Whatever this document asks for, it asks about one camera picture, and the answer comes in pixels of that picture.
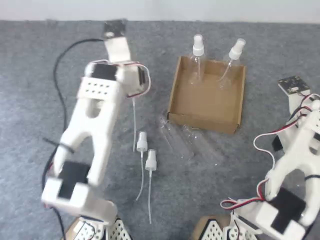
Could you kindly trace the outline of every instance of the perforated plastic base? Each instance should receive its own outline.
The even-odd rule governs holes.
[[[109,240],[132,240],[122,220],[118,219],[108,231]]]
[[[223,232],[216,220],[211,220],[201,240],[223,240]]]

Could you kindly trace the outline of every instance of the red and white wire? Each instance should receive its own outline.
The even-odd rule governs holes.
[[[303,104],[303,102],[304,102],[305,100],[311,98],[312,96],[317,96],[317,97],[320,99],[320,95],[319,95],[319,94],[311,93],[311,94],[305,96],[305,97],[302,99],[301,104],[300,104],[300,107],[302,107],[302,104]]]
[[[251,197],[248,199],[241,199],[241,200],[234,200],[228,197],[228,199],[220,202],[220,206],[225,210],[234,210],[252,202],[265,201],[265,197],[263,196],[263,193],[262,193],[262,184],[264,184],[267,181],[268,179],[264,179],[258,183],[258,185],[256,186],[256,194],[257,194],[256,197]]]
[[[287,130],[288,128],[290,128],[290,127],[294,126],[294,125],[297,123],[297,121],[299,120],[299,118],[300,118],[300,117],[301,117],[301,115],[300,115],[296,120],[294,120],[293,122],[291,122],[291,123],[289,123],[289,124],[287,124],[287,125],[285,125],[285,126],[283,126],[283,127],[279,128],[279,129],[277,129],[277,130],[274,130],[274,131],[271,131],[271,132],[267,132],[267,133],[260,134],[260,135],[258,135],[258,136],[256,136],[256,137],[254,138],[254,140],[253,140],[253,146],[255,147],[255,149],[257,149],[258,151],[261,151],[261,152],[267,153],[267,154],[269,154],[269,155],[272,157],[272,169],[274,169],[274,168],[275,168],[275,165],[276,165],[276,159],[275,159],[275,156],[274,156],[270,151],[268,151],[268,150],[266,150],[266,149],[263,149],[263,148],[258,147],[258,146],[256,145],[256,141],[257,141],[257,139],[258,139],[258,138],[260,138],[260,137],[262,137],[262,136],[275,135],[275,134],[278,134],[278,133],[281,133],[281,132],[283,132],[283,131]]]

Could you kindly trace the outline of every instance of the cardboard box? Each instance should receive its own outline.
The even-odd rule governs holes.
[[[189,58],[178,60],[168,107],[168,120],[178,125],[233,134],[241,123],[246,67],[234,68],[235,81],[219,89],[218,79],[226,69],[221,61],[207,60],[203,82],[188,83]]]

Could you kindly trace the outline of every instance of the robotic arm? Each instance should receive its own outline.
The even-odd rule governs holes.
[[[104,178],[119,107],[126,97],[143,95],[151,86],[149,70],[131,61],[125,23],[106,22],[103,36],[109,60],[93,61],[85,68],[70,123],[53,159],[54,177],[47,179],[41,196],[50,206],[99,223],[97,240],[117,216],[116,205],[97,197],[93,187]],[[149,77],[147,87],[142,68]],[[87,137],[93,142],[91,165],[71,161],[72,153]]]
[[[310,94],[309,87],[296,76],[280,80],[279,86],[288,95],[291,116],[285,127],[265,135],[278,135],[283,157],[257,186],[258,197],[221,202],[233,204],[221,205],[232,210],[229,226],[212,227],[218,225],[213,219],[201,240],[215,239],[222,232],[222,240],[256,240],[260,234],[276,240],[302,240],[315,221],[320,210],[320,96]],[[305,176],[304,199],[281,187],[295,169]],[[264,195],[260,189],[263,182]]]

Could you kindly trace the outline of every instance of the spray nozzle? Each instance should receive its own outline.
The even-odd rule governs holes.
[[[246,40],[244,40],[242,38],[238,38],[235,45],[231,48],[231,50],[229,52],[229,57],[232,60],[238,60],[240,58],[241,53],[242,53],[242,49],[244,48],[245,45],[246,45]]]
[[[202,56],[205,54],[203,38],[201,34],[196,34],[193,37],[193,55]]]

